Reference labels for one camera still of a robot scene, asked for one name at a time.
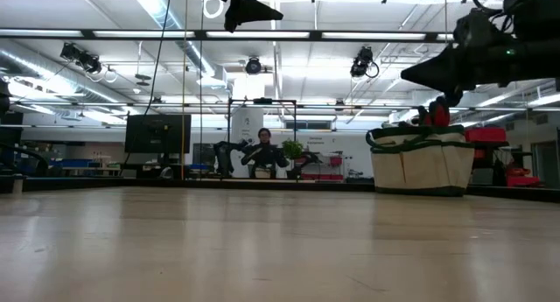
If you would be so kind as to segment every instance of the monitor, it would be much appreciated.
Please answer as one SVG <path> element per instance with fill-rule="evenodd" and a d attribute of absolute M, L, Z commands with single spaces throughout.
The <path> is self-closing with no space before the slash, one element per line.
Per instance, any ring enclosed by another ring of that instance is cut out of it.
<path fill-rule="evenodd" d="M 182 137 L 185 134 L 184 153 L 189 153 L 191 116 L 185 115 L 184 129 L 182 117 L 182 115 L 129 116 L 124 150 L 127 153 L 181 153 Z"/>

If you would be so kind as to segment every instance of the red machine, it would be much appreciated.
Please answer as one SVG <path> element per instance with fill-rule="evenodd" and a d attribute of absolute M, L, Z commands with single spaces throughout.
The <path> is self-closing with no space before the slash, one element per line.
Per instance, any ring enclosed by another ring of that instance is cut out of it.
<path fill-rule="evenodd" d="M 522 167 L 523 157 L 531 156 L 532 153 L 498 150 L 509 146 L 504 129 L 488 127 L 467 130 L 465 139 L 476 145 L 472 168 L 492 168 L 493 185 L 508 187 L 542 185 L 539 178 L 529 176 L 530 170 Z M 501 157 L 500 154 L 504 152 L 511 158 Z"/>

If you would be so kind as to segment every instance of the person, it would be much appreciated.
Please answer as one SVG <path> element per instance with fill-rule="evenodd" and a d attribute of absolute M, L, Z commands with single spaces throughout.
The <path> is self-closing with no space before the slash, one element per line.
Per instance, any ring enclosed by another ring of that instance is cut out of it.
<path fill-rule="evenodd" d="M 282 150 L 270 144 L 270 130 L 261 128 L 258 132 L 259 144 L 243 149 L 245 156 L 241 159 L 242 165 L 247 165 L 253 160 L 255 163 L 251 167 L 251 179 L 275 179 L 277 177 L 276 165 L 280 167 L 288 166 L 288 160 L 284 157 Z"/>

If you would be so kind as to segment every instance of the ceiling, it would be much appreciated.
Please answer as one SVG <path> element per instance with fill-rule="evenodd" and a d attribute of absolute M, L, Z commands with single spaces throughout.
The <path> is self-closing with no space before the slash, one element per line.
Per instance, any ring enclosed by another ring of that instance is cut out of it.
<path fill-rule="evenodd" d="M 58 28 L 58 29 L 158 29 L 158 25 L 137 0 L 0 0 L 4 14 L 0 15 L 0 28 Z M 473 7 L 469 1 L 447 0 L 448 4 L 427 4 L 427 1 L 444 0 L 280 0 L 280 11 L 284 14 L 277 30 L 334 30 L 334 31 L 423 31 L 452 32 L 455 22 Z M 500 7 L 501 0 L 488 0 L 486 5 Z M 218 8 L 218 1 L 208 2 L 208 11 Z M 171 9 L 181 20 L 185 20 L 189 30 L 223 30 L 224 13 L 217 18 L 206 18 L 202 0 L 171 0 Z M 271 22 L 247 23 L 238 30 L 271 30 Z M 12 39 L 37 55 L 53 60 L 64 66 L 60 57 L 62 40 L 57 39 Z M 138 42 L 76 40 L 76 45 L 92 54 L 100 56 L 101 62 L 111 66 L 118 73 L 117 80 L 109 83 L 99 81 L 126 99 L 147 102 L 151 86 L 141 88 L 137 94 L 133 88 L 138 81 L 136 73 L 154 75 L 155 59 L 159 42 L 147 41 L 142 45 L 137 66 Z M 194 43 L 203 56 L 215 64 L 224 66 L 230 83 L 234 78 L 244 77 L 240 60 L 250 56 L 260 58 L 269 69 L 265 77 L 265 96 L 276 98 L 273 72 L 281 71 L 280 97 L 309 103 L 334 103 L 343 99 L 346 104 L 388 104 L 421 105 L 433 99 L 437 91 L 407 81 L 401 81 L 400 71 L 421 60 L 437 55 L 444 44 L 386 44 L 386 43 L 346 43 L 346 42 L 278 42 L 280 67 L 274 67 L 274 46 L 265 41 L 205 41 Z M 376 79 L 352 81 L 349 69 L 353 58 L 362 46 L 371 46 L 380 64 L 381 73 Z M 183 93 L 184 54 L 172 41 L 163 42 L 159 68 L 154 82 L 154 94 L 163 96 L 165 102 L 180 102 Z M 78 67 L 68 67 L 81 72 Z M 198 75 L 193 71 L 185 74 L 185 93 L 188 102 L 225 102 L 228 90 L 225 88 L 202 88 L 196 83 Z M 515 102 L 515 97 L 527 97 L 536 91 L 536 85 L 547 83 L 520 82 L 507 88 L 496 86 L 478 87 L 459 106 L 476 106 L 486 99 L 511 91 L 519 95 L 503 100 Z M 161 109 L 159 112 L 177 109 Z M 388 115 L 390 110 L 367 111 L 362 115 Z"/>

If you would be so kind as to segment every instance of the green trim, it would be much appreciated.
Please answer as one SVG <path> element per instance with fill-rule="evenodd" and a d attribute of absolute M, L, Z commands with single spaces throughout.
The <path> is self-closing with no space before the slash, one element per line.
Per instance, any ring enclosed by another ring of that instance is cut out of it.
<path fill-rule="evenodd" d="M 423 149 L 423 148 L 427 148 L 427 147 L 431 147 L 431 146 L 440 146 L 440 147 L 455 146 L 455 147 L 459 147 L 459 148 L 474 149 L 475 145 L 471 144 L 471 143 L 462 143 L 462 142 L 458 142 L 458 141 L 442 142 L 442 141 L 439 141 L 439 140 L 425 140 L 422 143 L 411 144 L 410 146 L 407 146 L 407 147 L 387 147 L 387 148 L 375 147 L 375 148 L 371 148 L 370 150 L 374 154 L 398 154 L 398 153 L 403 153 L 403 152 L 410 152 L 410 151 L 414 151 L 414 150 L 419 150 L 419 149 Z"/>
<path fill-rule="evenodd" d="M 465 127 L 463 125 L 455 125 L 449 127 L 433 127 L 433 126 L 420 126 L 420 127 L 394 127 L 394 128 L 383 128 L 370 130 L 374 139 L 379 139 L 380 137 L 392 137 L 392 136 L 407 136 L 407 135 L 444 135 L 450 133 L 460 133 L 465 134 Z"/>
<path fill-rule="evenodd" d="M 422 195 L 422 196 L 440 196 L 440 197 L 463 197 L 466 189 L 458 186 L 444 186 L 434 188 L 384 188 L 375 187 L 376 193 L 404 194 L 404 195 Z"/>

